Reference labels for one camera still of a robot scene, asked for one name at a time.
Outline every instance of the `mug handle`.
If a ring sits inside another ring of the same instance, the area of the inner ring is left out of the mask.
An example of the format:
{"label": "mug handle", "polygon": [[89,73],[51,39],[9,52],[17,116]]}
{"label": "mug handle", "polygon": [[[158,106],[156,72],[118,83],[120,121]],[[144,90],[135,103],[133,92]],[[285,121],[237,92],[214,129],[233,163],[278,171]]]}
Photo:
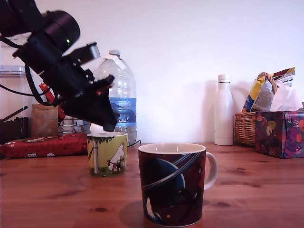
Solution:
{"label": "mug handle", "polygon": [[218,163],[212,153],[206,152],[206,157],[210,163],[209,176],[204,182],[204,190],[211,188],[218,176]]}

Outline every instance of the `basket handle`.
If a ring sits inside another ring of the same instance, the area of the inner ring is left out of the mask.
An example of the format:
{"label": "basket handle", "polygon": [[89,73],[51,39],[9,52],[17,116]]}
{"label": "basket handle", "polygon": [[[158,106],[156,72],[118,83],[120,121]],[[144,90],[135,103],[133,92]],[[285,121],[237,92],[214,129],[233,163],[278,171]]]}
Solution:
{"label": "basket handle", "polygon": [[265,76],[265,77],[268,79],[268,81],[269,81],[269,82],[271,83],[271,85],[272,85],[272,92],[273,92],[274,94],[276,94],[277,85],[276,85],[276,82],[274,81],[274,79],[271,77],[271,75],[268,74],[268,73],[266,73],[266,72],[262,72],[261,74],[258,75],[257,78],[260,78],[260,77],[262,77],[262,76]]}

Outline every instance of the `bottle cap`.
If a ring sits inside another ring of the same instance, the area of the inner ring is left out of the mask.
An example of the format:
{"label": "bottle cap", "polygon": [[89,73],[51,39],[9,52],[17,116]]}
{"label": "bottle cap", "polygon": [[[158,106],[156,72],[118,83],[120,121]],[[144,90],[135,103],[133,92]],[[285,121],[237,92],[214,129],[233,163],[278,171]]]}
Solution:
{"label": "bottle cap", "polygon": [[218,82],[230,82],[229,75],[219,75],[218,76]]}
{"label": "bottle cap", "polygon": [[115,49],[109,50],[109,54],[110,55],[118,55],[118,56],[120,56],[120,51],[119,50],[115,50]]}

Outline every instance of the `mug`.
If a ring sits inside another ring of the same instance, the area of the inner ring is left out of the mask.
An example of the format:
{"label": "mug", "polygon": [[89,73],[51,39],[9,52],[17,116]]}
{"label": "mug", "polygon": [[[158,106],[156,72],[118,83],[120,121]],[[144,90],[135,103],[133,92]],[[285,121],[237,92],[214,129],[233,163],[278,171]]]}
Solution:
{"label": "mug", "polygon": [[[166,227],[198,222],[204,190],[217,178],[215,157],[206,147],[191,143],[148,144],[138,151],[145,217]],[[210,173],[204,181],[206,157]]]}
{"label": "mug", "polygon": [[128,134],[119,132],[87,135],[90,174],[114,177],[125,173]]}

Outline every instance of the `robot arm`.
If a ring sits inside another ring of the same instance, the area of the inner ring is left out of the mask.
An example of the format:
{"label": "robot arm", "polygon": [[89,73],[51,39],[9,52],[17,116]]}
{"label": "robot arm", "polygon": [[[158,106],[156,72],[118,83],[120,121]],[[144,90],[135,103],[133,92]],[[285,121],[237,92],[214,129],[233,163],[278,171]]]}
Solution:
{"label": "robot arm", "polygon": [[[5,37],[31,32],[23,46],[13,45]],[[53,106],[60,104],[65,114],[113,131],[118,114],[108,98],[114,80],[108,76],[96,81],[90,70],[81,65],[100,57],[96,43],[64,53],[79,39],[76,20],[64,11],[41,14],[34,0],[0,0],[0,39],[17,48],[13,54],[25,63],[28,84],[36,100],[43,105],[30,69],[34,70],[55,94]]]}

